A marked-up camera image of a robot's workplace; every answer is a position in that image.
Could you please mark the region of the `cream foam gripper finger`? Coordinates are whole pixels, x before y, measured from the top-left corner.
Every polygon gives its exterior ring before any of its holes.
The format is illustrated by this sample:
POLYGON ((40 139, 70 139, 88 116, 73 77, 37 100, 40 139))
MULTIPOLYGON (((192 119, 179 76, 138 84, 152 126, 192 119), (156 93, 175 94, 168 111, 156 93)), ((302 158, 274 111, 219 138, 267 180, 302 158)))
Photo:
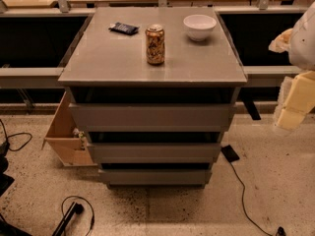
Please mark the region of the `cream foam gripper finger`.
POLYGON ((315 107, 315 72, 285 77, 274 112, 273 130, 286 136, 296 130, 306 115, 315 107))

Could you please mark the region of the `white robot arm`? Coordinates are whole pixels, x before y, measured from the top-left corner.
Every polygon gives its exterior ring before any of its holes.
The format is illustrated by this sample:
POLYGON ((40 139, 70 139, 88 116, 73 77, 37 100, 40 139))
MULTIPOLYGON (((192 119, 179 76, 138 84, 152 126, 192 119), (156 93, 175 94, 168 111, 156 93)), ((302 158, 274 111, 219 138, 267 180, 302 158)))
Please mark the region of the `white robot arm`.
POLYGON ((284 78, 274 112, 274 132, 286 136, 315 107, 315 2, 292 29, 283 31, 270 43, 269 49, 286 51, 289 62, 302 70, 294 78, 284 78))

